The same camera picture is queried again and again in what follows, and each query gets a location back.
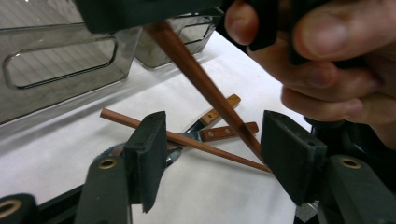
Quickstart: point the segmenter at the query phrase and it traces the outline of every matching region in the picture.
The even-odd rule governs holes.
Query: white surface
[[[244,121],[261,127],[263,110],[274,110],[309,128],[280,103],[280,84],[217,33],[197,59],[224,95],[236,93],[242,99],[236,111]],[[109,88],[118,91],[26,130],[14,133],[16,125],[34,115],[0,126],[0,197],[27,192],[43,203],[82,184],[92,159],[133,132],[100,119],[103,107],[136,119],[164,110],[167,129],[176,133],[210,109],[173,65],[149,71],[134,61],[127,80]],[[261,132],[256,136],[260,140]],[[239,139],[210,145],[258,161]],[[152,210],[142,214],[141,205],[134,205],[133,217],[138,224],[287,224],[294,209],[272,175],[185,148],[164,173]]]

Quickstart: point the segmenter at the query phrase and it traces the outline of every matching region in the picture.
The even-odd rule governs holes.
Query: knife handle
[[[237,96],[236,94],[233,94],[227,98],[227,102],[231,106],[235,106],[235,105],[239,104],[239,102],[241,102],[241,98],[239,98],[239,96]],[[218,111],[216,111],[216,109],[211,109],[209,112],[207,112],[206,114],[201,116],[199,118],[199,120],[205,126],[207,126],[207,125],[211,124],[213,121],[215,121],[218,117],[219,117]]]
[[[249,122],[246,123],[246,125],[252,133],[257,133],[259,131],[256,122]],[[236,136],[238,136],[238,134],[236,134],[230,126],[201,130],[201,139],[203,142],[217,141]]]

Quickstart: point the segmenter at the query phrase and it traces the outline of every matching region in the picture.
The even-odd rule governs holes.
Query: brown stick
[[[102,110],[100,117],[104,118],[104,119],[112,120],[114,122],[126,125],[128,127],[132,127],[132,128],[137,128],[140,124],[140,121],[137,119],[129,118],[125,115],[119,114],[117,112],[114,112],[114,111],[111,111],[111,110],[105,109],[105,108]],[[184,137],[179,134],[171,133],[171,132],[166,132],[166,136],[167,136],[168,140],[177,142],[181,145],[188,146],[188,147],[194,147],[201,151],[210,153],[215,156],[222,157],[222,158],[230,160],[230,161],[236,161],[236,162],[244,164],[246,166],[250,166],[250,167],[265,171],[265,172],[270,172],[268,167],[266,167],[262,164],[244,159],[242,157],[238,157],[232,153],[220,150],[218,148],[215,148],[215,147],[212,147],[212,146],[200,143],[200,142],[197,142],[197,141],[192,140],[188,137]]]
[[[144,29],[263,163],[259,141],[227,103],[220,90],[194,59],[169,24],[166,21],[159,21],[146,25]]]

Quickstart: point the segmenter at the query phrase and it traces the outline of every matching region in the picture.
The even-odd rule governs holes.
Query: wooden chopstick
[[[206,100],[221,114],[224,120],[241,137],[242,141],[250,148],[259,160],[263,162],[260,154],[259,141],[250,132],[244,121],[236,114],[227,103],[220,90],[213,83],[204,69],[194,59],[189,50],[181,42],[166,21],[159,21],[144,26],[145,31],[155,40],[161,49],[184,73],[196,89]]]
[[[137,119],[133,119],[133,118],[127,117],[125,115],[119,114],[117,112],[111,111],[111,110],[106,109],[106,108],[104,108],[102,110],[102,112],[100,114],[100,117],[104,118],[104,119],[112,120],[114,122],[126,125],[128,127],[132,127],[132,128],[137,128],[139,126],[139,124],[140,124],[140,121],[137,120]],[[268,167],[266,167],[266,166],[264,166],[262,164],[259,164],[259,163],[254,162],[254,161],[247,160],[247,159],[242,158],[242,157],[238,157],[238,156],[236,156],[236,155],[234,155],[232,153],[220,150],[220,149],[218,149],[216,147],[212,147],[212,146],[209,146],[207,144],[203,144],[203,143],[197,142],[197,141],[192,140],[192,139],[190,139],[188,137],[184,137],[184,136],[181,136],[179,134],[171,133],[171,132],[168,132],[168,131],[166,132],[166,136],[167,136],[168,140],[174,141],[174,142],[179,143],[181,145],[188,146],[188,147],[193,147],[193,148],[199,149],[201,151],[210,153],[212,155],[219,156],[219,157],[222,157],[224,159],[227,159],[227,160],[230,160],[230,161],[235,161],[235,162],[244,164],[246,166],[250,166],[250,167],[253,167],[253,168],[256,168],[256,169],[259,169],[259,170],[262,170],[262,171],[270,173],[270,170],[268,169]]]

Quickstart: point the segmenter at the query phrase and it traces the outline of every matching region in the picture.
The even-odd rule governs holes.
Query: human hand
[[[280,0],[280,28],[288,27],[289,0]],[[248,54],[282,82],[282,102],[311,119],[346,119],[369,124],[378,137],[396,149],[396,1],[335,0],[304,15],[292,40],[278,32],[273,46]],[[253,8],[236,0],[225,27],[236,42],[248,45],[258,18]],[[289,62],[290,42],[311,60]],[[367,67],[341,69],[332,62],[362,56]]]

